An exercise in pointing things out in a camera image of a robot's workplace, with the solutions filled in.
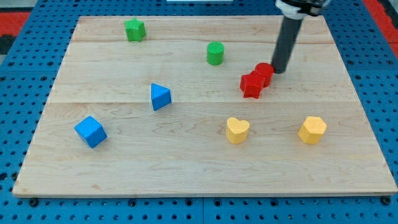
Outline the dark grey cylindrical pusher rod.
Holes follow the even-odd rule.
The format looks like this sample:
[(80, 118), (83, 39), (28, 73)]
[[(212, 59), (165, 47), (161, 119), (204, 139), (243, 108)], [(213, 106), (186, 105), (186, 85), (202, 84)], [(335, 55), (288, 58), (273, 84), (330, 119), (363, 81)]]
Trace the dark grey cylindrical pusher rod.
[(286, 71), (302, 22), (303, 19), (283, 17), (271, 61), (274, 73), (281, 74)]

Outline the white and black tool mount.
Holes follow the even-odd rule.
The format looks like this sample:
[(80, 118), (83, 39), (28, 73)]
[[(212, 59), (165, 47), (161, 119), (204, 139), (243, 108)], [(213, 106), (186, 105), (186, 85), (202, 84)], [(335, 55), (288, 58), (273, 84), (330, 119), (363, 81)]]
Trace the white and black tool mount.
[(289, 19), (319, 16), (331, 0), (275, 0), (275, 6)]

